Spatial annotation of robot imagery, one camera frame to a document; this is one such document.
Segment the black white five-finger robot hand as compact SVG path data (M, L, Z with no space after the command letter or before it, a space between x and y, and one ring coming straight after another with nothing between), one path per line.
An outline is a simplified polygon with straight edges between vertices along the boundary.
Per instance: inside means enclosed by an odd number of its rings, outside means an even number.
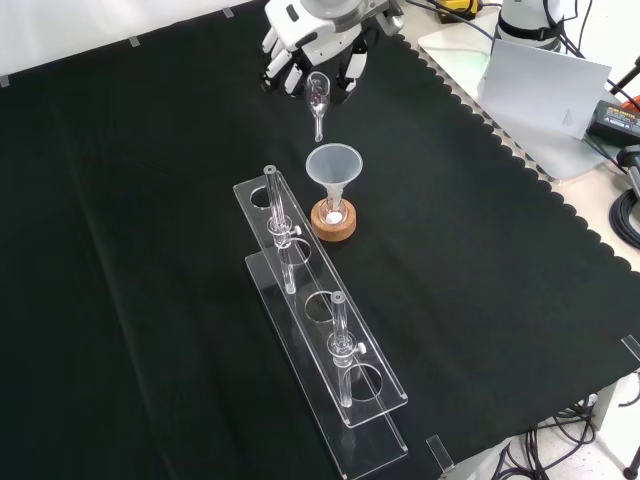
M262 41L266 91L298 98L307 78L330 80L331 102L344 103L356 89L368 57L370 31L392 37L404 26L396 1L295 1L266 3L269 30Z

